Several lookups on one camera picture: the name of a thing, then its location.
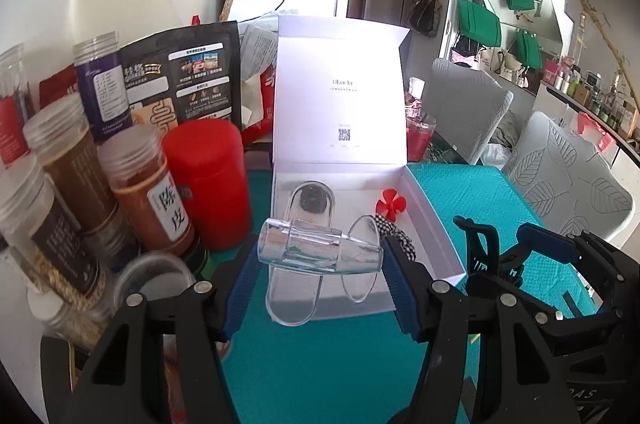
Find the leaf pattern chair cover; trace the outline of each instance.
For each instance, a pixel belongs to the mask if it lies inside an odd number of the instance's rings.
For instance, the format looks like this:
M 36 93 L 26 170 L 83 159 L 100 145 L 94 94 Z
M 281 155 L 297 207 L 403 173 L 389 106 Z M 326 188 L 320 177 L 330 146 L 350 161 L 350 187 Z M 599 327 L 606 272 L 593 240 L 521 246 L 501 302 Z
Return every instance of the leaf pattern chair cover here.
M 460 156 L 475 164 L 507 113 L 513 93 L 486 72 L 436 59 L 425 80 L 422 105 L 438 123 L 436 131 Z
M 597 148 L 542 112 L 531 114 L 502 171 L 559 234 L 589 230 L 609 241 L 636 212 Z

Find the red lid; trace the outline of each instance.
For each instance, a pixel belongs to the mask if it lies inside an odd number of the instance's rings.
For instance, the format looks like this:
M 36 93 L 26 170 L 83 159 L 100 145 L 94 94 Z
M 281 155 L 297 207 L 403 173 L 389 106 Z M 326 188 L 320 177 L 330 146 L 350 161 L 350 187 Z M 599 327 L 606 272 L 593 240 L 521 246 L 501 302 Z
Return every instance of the red lid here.
M 224 119 L 187 121 L 164 136 L 162 149 L 176 179 L 183 174 L 212 175 L 229 167 L 244 168 L 240 131 Z

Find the red glass cup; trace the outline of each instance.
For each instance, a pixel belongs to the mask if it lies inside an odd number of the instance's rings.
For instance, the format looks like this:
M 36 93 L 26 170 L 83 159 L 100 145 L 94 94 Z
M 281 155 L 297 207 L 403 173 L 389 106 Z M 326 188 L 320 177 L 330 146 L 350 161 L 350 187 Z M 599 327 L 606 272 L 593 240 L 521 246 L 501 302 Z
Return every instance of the red glass cup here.
M 427 115 L 422 121 L 416 118 L 407 118 L 406 159 L 409 162 L 422 160 L 435 130 L 436 120 L 431 115 Z

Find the metal screw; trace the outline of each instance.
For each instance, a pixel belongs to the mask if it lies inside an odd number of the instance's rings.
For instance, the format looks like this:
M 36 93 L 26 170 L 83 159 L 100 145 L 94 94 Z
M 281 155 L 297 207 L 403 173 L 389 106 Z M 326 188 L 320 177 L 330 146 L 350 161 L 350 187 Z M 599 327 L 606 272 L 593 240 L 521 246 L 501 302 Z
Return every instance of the metal screw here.
M 193 289 L 198 294 L 206 294 L 211 290 L 211 288 L 212 288 L 212 285 L 208 281 L 199 281 L 196 283 L 196 285 L 193 286 Z
M 130 307 L 137 307 L 142 303 L 142 299 L 142 294 L 138 294 L 137 292 L 135 294 L 130 294 L 127 297 L 127 305 Z
M 442 280 L 437 280 L 434 281 L 431 284 L 431 288 L 434 290 L 434 292 L 437 292 L 438 294 L 444 294 L 449 292 L 449 284 L 446 281 L 442 281 Z
M 514 307 L 518 300 L 513 294 L 505 293 L 500 296 L 500 302 L 506 307 Z

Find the box lid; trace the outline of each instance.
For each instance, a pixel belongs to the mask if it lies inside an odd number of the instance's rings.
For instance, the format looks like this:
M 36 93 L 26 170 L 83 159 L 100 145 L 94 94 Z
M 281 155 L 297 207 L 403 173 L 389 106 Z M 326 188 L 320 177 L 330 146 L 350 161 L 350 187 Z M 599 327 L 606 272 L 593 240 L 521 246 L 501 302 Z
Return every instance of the box lid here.
M 408 30 L 281 15 L 273 160 L 406 164 L 398 47 Z

